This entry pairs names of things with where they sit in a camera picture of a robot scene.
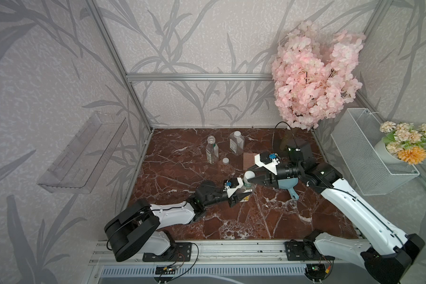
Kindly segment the square clear plastic bottle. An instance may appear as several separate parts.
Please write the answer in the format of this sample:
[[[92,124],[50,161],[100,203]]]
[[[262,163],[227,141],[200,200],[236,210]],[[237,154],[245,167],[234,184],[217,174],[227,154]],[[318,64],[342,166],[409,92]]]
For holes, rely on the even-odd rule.
[[[245,139],[240,131],[234,131],[229,136],[229,148],[233,154],[239,156],[244,151]]]

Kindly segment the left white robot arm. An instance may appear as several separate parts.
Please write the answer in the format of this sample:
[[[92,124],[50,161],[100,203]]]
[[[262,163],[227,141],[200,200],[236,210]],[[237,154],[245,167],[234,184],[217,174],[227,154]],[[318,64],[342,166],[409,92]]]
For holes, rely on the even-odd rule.
[[[108,222],[104,228],[106,248],[117,262],[143,254],[145,262],[176,262],[190,259],[190,243],[176,243],[165,229],[189,225],[202,219],[207,209],[223,202],[234,207],[248,200],[253,189],[242,178],[226,180],[220,188],[203,181],[187,200],[169,205],[151,204],[140,199]]]

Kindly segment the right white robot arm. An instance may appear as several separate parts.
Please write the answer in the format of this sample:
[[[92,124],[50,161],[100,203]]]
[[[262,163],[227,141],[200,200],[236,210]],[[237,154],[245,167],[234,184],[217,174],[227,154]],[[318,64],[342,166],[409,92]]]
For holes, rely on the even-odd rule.
[[[363,239],[344,239],[319,230],[304,238],[310,252],[331,256],[365,269],[380,284],[398,284],[425,246],[417,234],[406,234],[363,200],[349,182],[329,163],[318,162],[307,142],[288,149],[284,162],[268,151],[254,156],[248,168],[254,184],[283,188],[283,181],[297,178],[334,204],[364,234]]]

